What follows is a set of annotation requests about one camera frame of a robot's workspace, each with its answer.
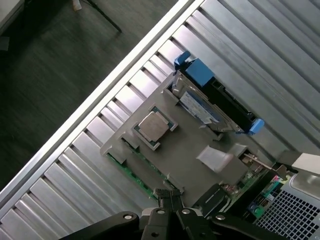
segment tripod leg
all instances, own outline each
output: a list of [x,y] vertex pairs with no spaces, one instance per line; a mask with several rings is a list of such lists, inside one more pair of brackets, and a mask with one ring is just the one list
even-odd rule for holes
[[108,17],[97,4],[95,4],[92,0],[87,0],[87,1],[95,10],[97,10],[105,19],[107,19],[109,23],[112,24],[112,26],[114,26],[120,33],[122,33],[121,28],[114,21],[112,21],[111,18]]

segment blue plastic clip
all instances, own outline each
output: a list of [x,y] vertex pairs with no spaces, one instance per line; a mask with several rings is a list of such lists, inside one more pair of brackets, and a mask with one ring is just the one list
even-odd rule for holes
[[250,136],[257,134],[264,125],[265,125],[265,121],[263,121],[260,118],[256,119],[247,134]]
[[215,74],[199,58],[192,61],[185,72],[201,87],[207,84]]
[[174,69],[177,71],[180,69],[180,67],[186,63],[187,59],[191,56],[191,53],[189,51],[185,51],[181,55],[179,55],[175,60],[174,60]]

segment perforated metal mesh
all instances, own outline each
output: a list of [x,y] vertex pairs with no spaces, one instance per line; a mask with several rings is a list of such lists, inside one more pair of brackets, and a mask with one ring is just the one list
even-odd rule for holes
[[292,240],[308,240],[319,228],[312,221],[320,209],[282,191],[255,223]]

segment black stand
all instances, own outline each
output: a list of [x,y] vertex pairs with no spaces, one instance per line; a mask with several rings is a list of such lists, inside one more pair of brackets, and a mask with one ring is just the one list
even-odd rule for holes
[[108,16],[106,15],[96,3],[94,3],[92,0],[87,0],[87,2],[88,2],[95,10],[97,10],[109,23],[111,23],[112,26],[114,26],[120,33],[122,33],[121,28],[120,28],[114,21],[112,21],[110,17],[108,17]]
[[287,238],[224,212],[211,220],[200,210],[184,207],[179,190],[156,189],[159,207],[146,208],[142,217],[123,211],[60,240],[286,240]]

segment label sticker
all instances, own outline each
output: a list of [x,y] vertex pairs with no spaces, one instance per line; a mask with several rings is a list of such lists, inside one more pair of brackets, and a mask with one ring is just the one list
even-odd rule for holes
[[210,114],[196,99],[187,91],[180,98],[180,101],[187,110],[195,117],[200,119],[204,124],[219,123],[219,121]]

